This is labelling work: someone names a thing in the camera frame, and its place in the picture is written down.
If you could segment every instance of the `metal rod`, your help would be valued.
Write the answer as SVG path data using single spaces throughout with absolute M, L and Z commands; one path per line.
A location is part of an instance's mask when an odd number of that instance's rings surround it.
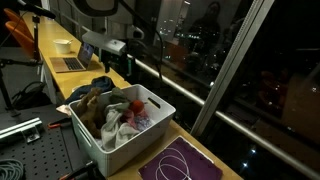
M 159 77 L 159 73 L 155 70 L 153 70 L 152 68 L 150 68 L 149 66 L 147 66 L 146 64 L 144 64 L 143 62 L 136 60 L 136 64 L 146 70 L 147 72 L 149 72 L 150 74 Z M 171 81 L 170 79 L 168 79 L 165 76 L 162 76 L 162 81 L 169 85 L 170 87 L 172 87 L 173 89 L 175 89 L 176 91 L 180 92 L 181 94 L 185 95 L 186 97 L 188 97 L 190 100 L 194 101 L 196 104 L 200 105 L 201 107 L 204 105 L 204 100 L 199 98 L 198 96 L 194 95 L 193 93 L 191 93 L 190 91 L 186 90 L 185 88 L 181 87 L 180 85 L 178 85 L 177 83 Z
M 275 145 L 273 145 L 272 143 L 270 143 L 266 139 L 260 137 L 256 133 L 252 132 L 251 130 L 249 130 L 245 126 L 236 122 L 234 119 L 228 117 L 223 112 L 216 111 L 215 115 L 218 118 L 220 118 L 222 121 L 229 124 L 231 127 L 235 128 L 240 133 L 247 136 L 249 139 L 251 139 L 254 142 L 256 142 L 257 144 L 259 144 L 261 147 L 268 150 L 273 155 L 277 156 L 278 158 L 280 158 L 284 162 L 288 163 L 290 166 L 292 166 L 296 170 L 300 171 L 301 173 L 303 173 L 304 175 L 309 177 L 310 179 L 320 179 L 320 175 L 317 172 L 315 172 L 314 170 L 312 170 L 311 168 L 309 168 L 308 166 L 306 166 L 302 162 L 298 161 L 297 159 L 295 159 L 293 156 L 286 153 L 282 149 L 276 147 Z

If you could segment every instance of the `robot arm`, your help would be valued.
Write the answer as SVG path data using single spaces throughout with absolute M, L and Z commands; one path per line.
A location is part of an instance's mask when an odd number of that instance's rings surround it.
M 135 0 L 124 0 L 134 8 Z M 82 40 L 121 56 L 126 44 L 120 40 L 143 39 L 144 33 L 133 26 L 132 15 L 121 5 L 118 0 L 72 0 L 82 14 L 89 17 L 105 17 L 106 32 L 101 34 L 89 31 L 82 36 Z

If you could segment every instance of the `plastic bin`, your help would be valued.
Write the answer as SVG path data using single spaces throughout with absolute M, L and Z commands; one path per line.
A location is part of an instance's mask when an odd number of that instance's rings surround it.
M 92 160 L 98 163 L 100 172 L 106 177 L 115 173 L 119 168 L 163 135 L 176 111 L 170 104 L 141 85 L 132 85 L 122 89 L 122 91 L 131 101 L 138 99 L 142 102 L 148 102 L 145 104 L 145 110 L 153 123 L 148 129 L 110 152 L 103 150 L 81 123 L 76 112 L 76 105 L 79 101 L 74 101 L 69 104 L 74 131 L 81 150 L 85 151 Z M 108 104 L 107 102 L 110 95 L 111 92 L 100 95 L 99 108 L 101 108 L 101 110 Z

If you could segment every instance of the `dark cloth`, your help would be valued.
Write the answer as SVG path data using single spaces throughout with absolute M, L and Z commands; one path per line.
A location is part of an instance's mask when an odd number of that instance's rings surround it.
M 94 78 L 90 85 L 83 85 L 76 89 L 71 96 L 66 99 L 64 104 L 69 104 L 73 101 L 81 99 L 80 96 L 83 94 L 88 94 L 90 92 L 91 88 L 98 87 L 102 90 L 102 92 L 108 92 L 111 91 L 115 85 L 113 84 L 113 81 L 111 78 L 107 76 L 101 76 L 98 78 Z

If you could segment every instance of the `floor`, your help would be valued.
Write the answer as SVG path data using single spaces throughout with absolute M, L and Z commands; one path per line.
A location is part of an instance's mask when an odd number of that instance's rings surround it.
M 28 62 L 29 58 L 20 47 L 2 47 L 0 49 L 0 59 L 12 59 L 15 61 Z M 37 67 L 29 67 L 24 65 L 6 65 L 1 69 L 3 73 L 3 81 L 6 85 L 9 97 L 11 98 L 19 90 L 22 90 L 30 82 L 39 81 Z M 6 112 L 6 105 L 3 95 L 0 95 L 0 113 Z

